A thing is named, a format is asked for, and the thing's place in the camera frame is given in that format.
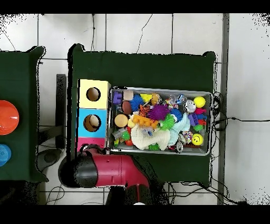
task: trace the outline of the wire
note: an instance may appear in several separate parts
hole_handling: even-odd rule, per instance
[[[151,19],[151,17],[153,16],[153,14],[151,14],[151,16],[149,17],[147,23],[143,26],[143,28],[146,27],[146,25],[148,24],[149,20]],[[141,39],[142,39],[142,36],[143,36],[143,28],[141,29],[141,38],[140,38],[140,42],[139,42],[139,46],[138,46],[138,49],[136,51],[136,54],[138,53],[139,49],[140,49],[140,45],[141,45]]]

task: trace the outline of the wooden block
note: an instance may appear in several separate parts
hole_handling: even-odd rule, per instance
[[[109,90],[110,84],[107,81],[80,79],[79,107],[107,109]]]

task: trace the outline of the green table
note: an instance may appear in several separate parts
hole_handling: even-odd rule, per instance
[[[71,119],[67,124],[67,134],[71,141],[67,142],[67,151],[72,149],[71,158],[75,152],[78,79],[106,80],[112,86],[213,92],[216,58],[213,52],[206,52],[202,56],[84,52],[82,45],[75,44],[68,56],[67,111]],[[210,155],[130,154],[144,167],[149,161],[160,182],[194,181],[209,185]]]

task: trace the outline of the pink toy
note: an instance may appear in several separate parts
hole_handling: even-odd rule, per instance
[[[206,113],[206,109],[202,109],[202,108],[196,108],[196,110],[194,111],[195,114],[202,114],[202,113]]]
[[[153,109],[148,112],[148,117],[153,120],[165,120],[166,114],[169,113],[168,105],[155,104]]]

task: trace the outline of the yellow smiley ball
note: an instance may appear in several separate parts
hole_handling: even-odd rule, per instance
[[[201,108],[205,105],[205,99],[204,97],[195,97],[195,99],[193,100],[196,107]]]
[[[194,145],[201,145],[204,142],[204,138],[200,134],[194,134],[192,137],[192,143]]]

